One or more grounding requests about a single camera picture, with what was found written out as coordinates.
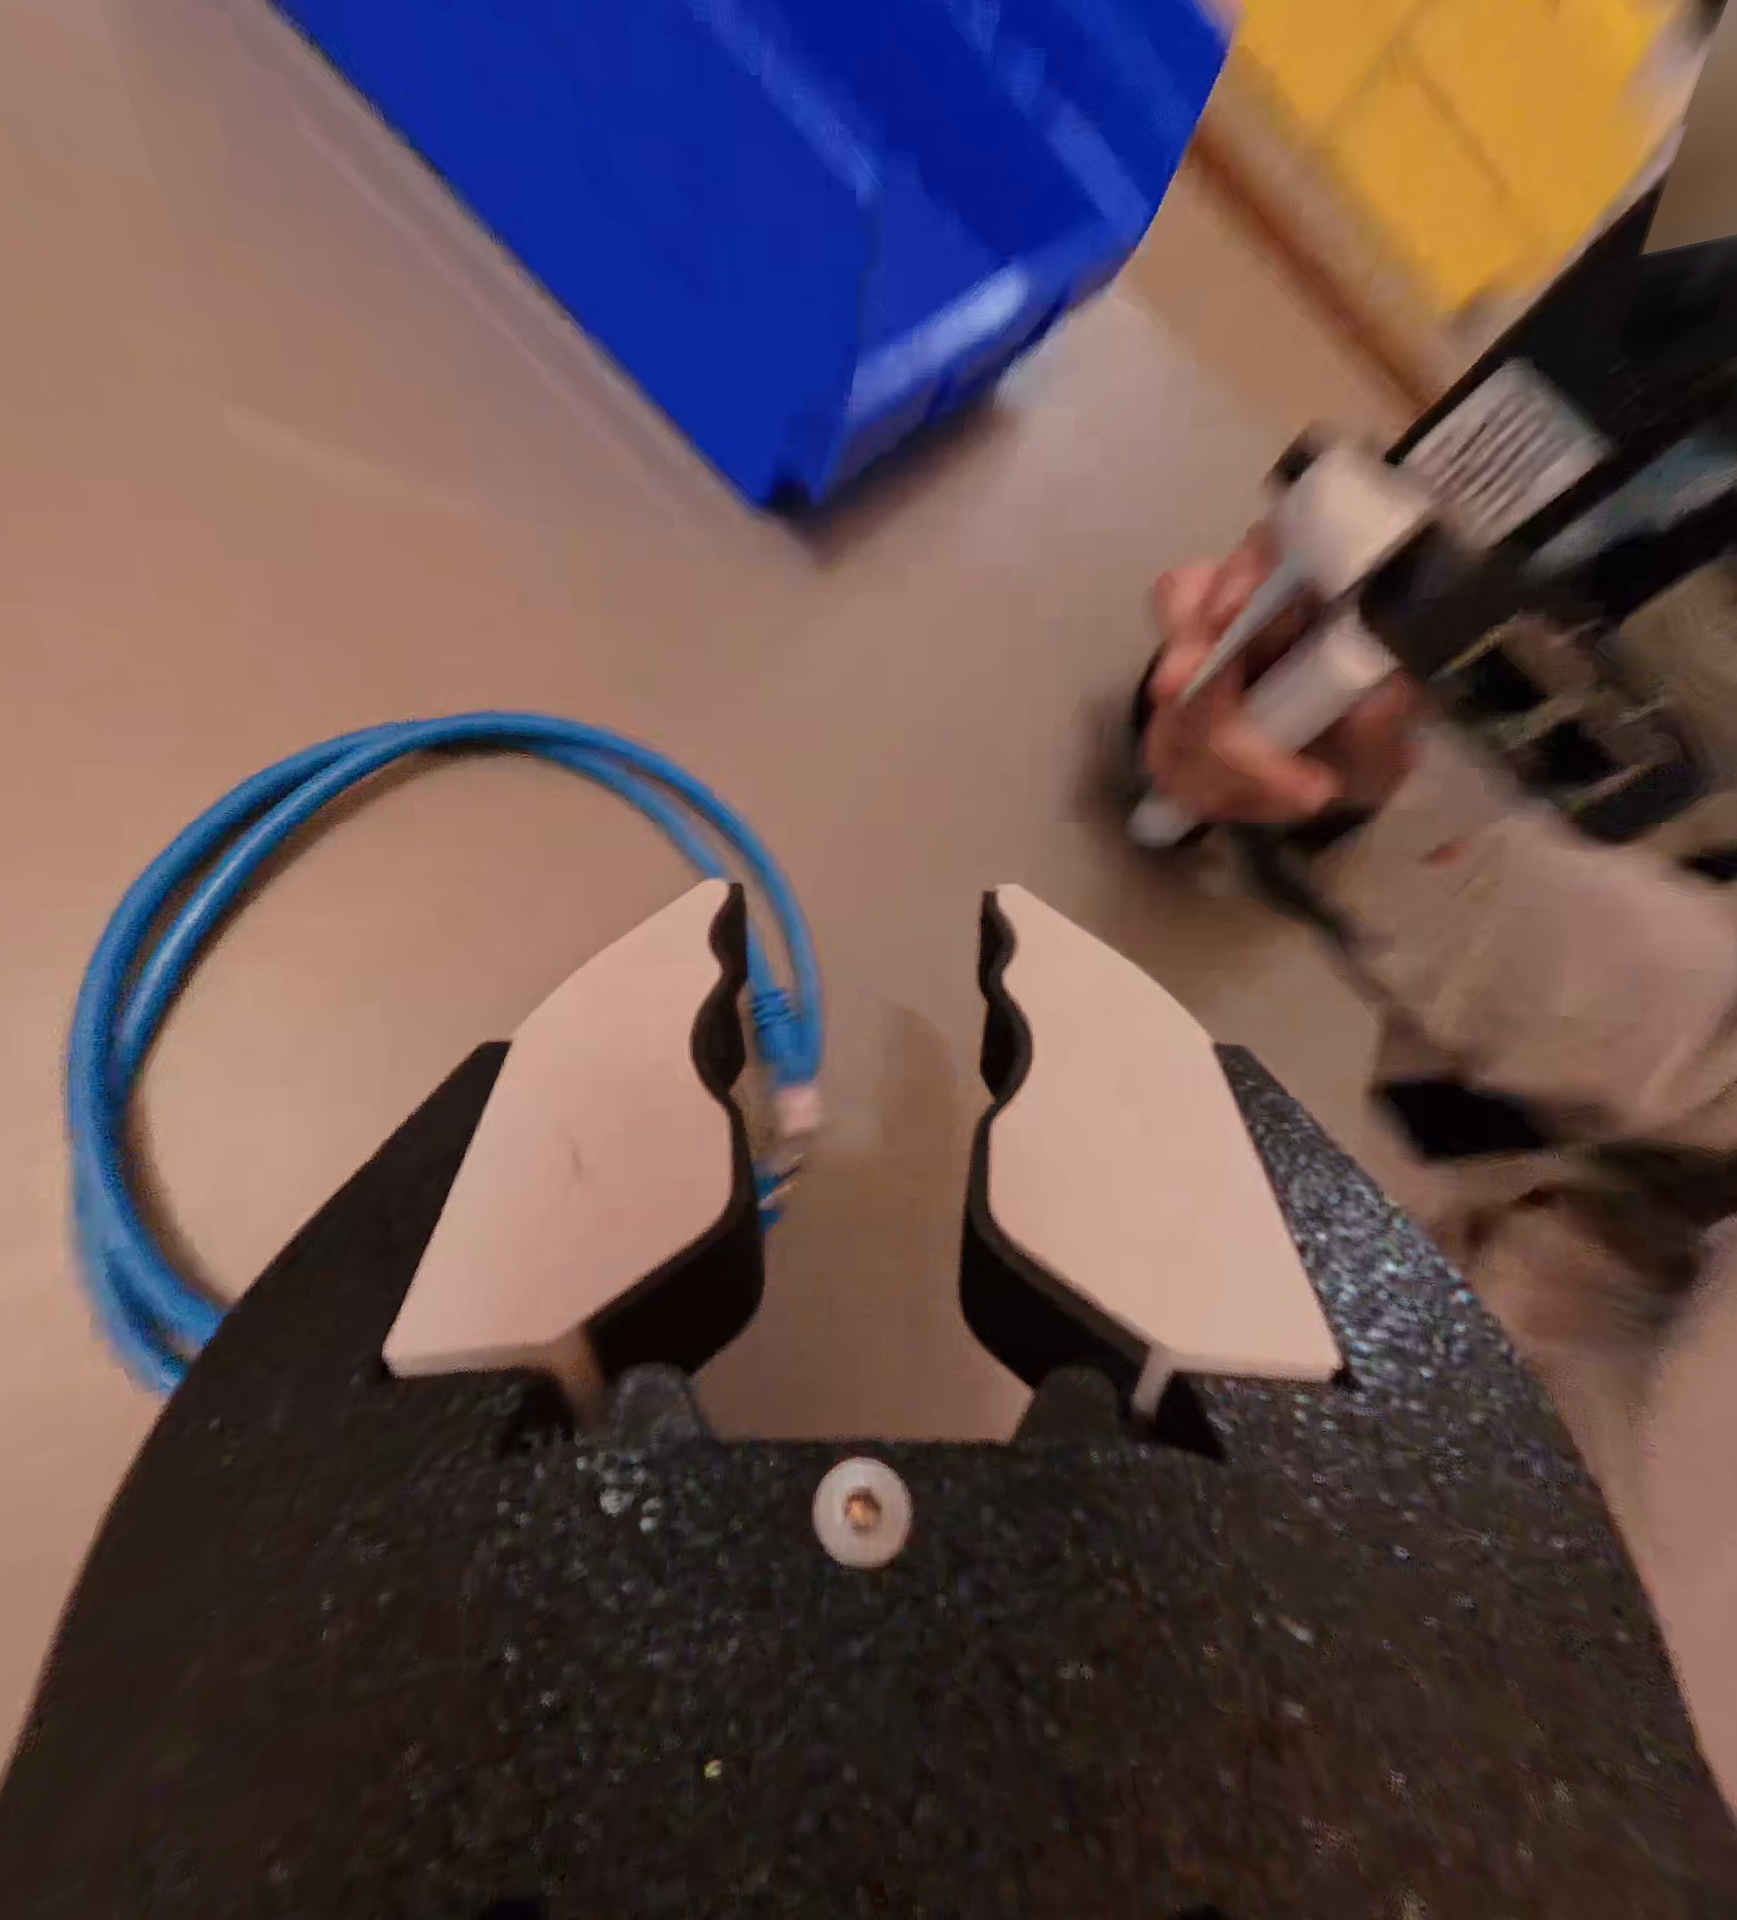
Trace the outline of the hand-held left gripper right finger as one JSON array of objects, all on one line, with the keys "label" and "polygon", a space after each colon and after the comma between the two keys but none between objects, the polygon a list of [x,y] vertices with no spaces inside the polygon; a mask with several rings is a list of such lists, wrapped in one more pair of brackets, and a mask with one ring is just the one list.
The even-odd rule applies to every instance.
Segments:
[{"label": "hand-held left gripper right finger", "polygon": [[977,1344],[1030,1393],[1104,1380],[1139,1438],[1220,1451],[1199,1383],[1333,1387],[1345,1354],[1206,1031],[1021,885],[978,913],[977,1121],[959,1265]]}]

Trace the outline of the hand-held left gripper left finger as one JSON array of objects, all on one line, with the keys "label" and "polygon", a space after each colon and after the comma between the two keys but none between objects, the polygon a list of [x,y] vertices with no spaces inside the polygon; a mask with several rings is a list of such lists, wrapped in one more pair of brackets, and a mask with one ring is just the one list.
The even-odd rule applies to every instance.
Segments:
[{"label": "hand-held left gripper left finger", "polygon": [[627,1372],[697,1376],[746,1331],[746,954],[741,887],[700,880],[521,1023],[386,1335],[396,1380],[535,1372],[586,1424]]}]

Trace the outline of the person's right forearm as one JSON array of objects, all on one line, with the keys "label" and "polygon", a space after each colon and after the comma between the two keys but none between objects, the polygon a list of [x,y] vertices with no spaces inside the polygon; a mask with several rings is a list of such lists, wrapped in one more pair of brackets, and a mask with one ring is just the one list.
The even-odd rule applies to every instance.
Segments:
[{"label": "person's right forearm", "polygon": [[1737,887],[1586,839],[1442,738],[1312,882],[1423,1159],[1737,1154]]}]

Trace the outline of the grey desk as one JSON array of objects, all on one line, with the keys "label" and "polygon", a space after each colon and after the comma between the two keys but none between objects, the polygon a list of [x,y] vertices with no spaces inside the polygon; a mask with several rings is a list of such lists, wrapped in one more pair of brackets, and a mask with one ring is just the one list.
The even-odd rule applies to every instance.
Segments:
[{"label": "grey desk", "polygon": [[308,742],[570,716],[783,861],[827,1125],[702,1379],[726,1428],[988,1437],[1023,1404],[953,1288],[991,887],[1408,1190],[1359,999],[1088,804],[1156,577],[1240,538],[1305,425],[1397,419],[1199,161],[991,410],[832,520],[758,519],[261,4],[0,4],[0,1767],[154,1414],[64,1251],[64,1019],[147,862]]}]

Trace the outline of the person's right hand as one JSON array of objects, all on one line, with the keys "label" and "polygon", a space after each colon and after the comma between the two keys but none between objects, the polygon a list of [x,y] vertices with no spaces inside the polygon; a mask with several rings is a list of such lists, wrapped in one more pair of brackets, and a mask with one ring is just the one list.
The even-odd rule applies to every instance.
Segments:
[{"label": "person's right hand", "polygon": [[1376,812],[1422,753],[1427,700],[1399,675],[1301,753],[1275,746],[1247,716],[1244,660],[1185,697],[1278,558],[1257,525],[1227,558],[1175,569],[1152,592],[1161,650],[1147,684],[1144,766],[1161,795],[1203,822],[1299,827],[1333,810]]}]

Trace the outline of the yellow plastic bin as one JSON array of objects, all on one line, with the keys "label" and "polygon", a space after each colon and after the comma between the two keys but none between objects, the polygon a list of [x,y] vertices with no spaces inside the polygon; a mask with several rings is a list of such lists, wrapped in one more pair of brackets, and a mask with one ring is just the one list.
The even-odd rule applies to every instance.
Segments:
[{"label": "yellow plastic bin", "polygon": [[1303,220],[1466,328],[1545,290],[1673,150],[1714,26],[1688,2],[1251,2],[1223,80]]}]

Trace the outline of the blue plastic bin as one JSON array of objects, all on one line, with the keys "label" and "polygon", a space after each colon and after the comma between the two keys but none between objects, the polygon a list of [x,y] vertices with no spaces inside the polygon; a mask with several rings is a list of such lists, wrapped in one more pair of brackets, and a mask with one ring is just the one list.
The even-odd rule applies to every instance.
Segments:
[{"label": "blue plastic bin", "polygon": [[1121,275],[1233,39],[1191,2],[274,12],[764,511],[978,407]]}]

